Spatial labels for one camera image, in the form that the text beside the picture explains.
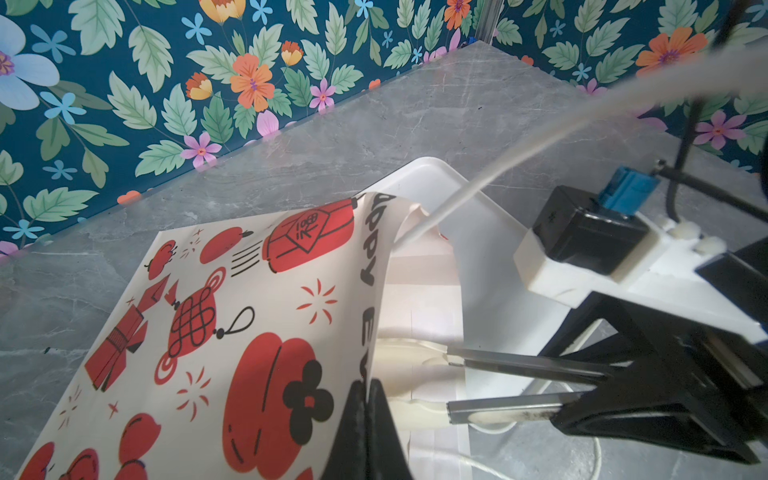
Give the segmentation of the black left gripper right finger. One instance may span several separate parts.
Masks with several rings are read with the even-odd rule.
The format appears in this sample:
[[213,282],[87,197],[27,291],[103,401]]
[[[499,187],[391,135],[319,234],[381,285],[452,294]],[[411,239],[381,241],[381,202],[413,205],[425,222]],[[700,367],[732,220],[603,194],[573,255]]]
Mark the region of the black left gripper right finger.
[[413,479],[383,384],[378,379],[371,381],[367,401],[367,478]]

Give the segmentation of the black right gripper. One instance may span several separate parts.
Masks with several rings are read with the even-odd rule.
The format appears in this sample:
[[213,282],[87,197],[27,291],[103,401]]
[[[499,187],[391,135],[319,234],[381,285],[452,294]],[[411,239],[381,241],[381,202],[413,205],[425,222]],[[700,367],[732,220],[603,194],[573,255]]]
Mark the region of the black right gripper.
[[755,464],[767,439],[767,243],[642,241],[606,275],[538,254],[538,292],[567,305],[543,357],[587,391],[553,425]]

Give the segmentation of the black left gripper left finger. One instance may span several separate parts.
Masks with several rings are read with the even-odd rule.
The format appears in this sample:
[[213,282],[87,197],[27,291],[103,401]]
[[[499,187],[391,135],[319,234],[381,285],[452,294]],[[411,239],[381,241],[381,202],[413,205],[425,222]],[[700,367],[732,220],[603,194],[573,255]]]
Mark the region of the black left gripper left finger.
[[350,385],[322,480],[367,478],[366,392],[361,381]]

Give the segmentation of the metal tongs with white tips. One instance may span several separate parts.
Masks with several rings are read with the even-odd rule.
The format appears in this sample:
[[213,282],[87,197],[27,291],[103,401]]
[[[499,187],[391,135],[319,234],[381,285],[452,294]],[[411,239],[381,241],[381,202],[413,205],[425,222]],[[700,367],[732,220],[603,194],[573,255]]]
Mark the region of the metal tongs with white tips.
[[549,420],[581,394],[541,394],[537,381],[600,385],[619,369],[565,357],[488,352],[436,342],[383,338],[373,372],[387,389],[401,431]]

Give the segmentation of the red white paper bag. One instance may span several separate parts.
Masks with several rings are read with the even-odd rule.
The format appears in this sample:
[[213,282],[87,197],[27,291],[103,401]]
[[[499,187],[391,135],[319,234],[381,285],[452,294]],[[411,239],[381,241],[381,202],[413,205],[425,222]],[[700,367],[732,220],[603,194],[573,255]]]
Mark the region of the red white paper bag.
[[[18,477],[321,479],[354,381],[365,385],[367,437],[397,255],[415,266],[485,186],[588,123],[674,97],[766,89],[765,43],[719,50],[580,103],[452,195],[423,182],[409,198],[393,175],[382,192],[159,233]],[[766,217],[678,166],[634,170]]]

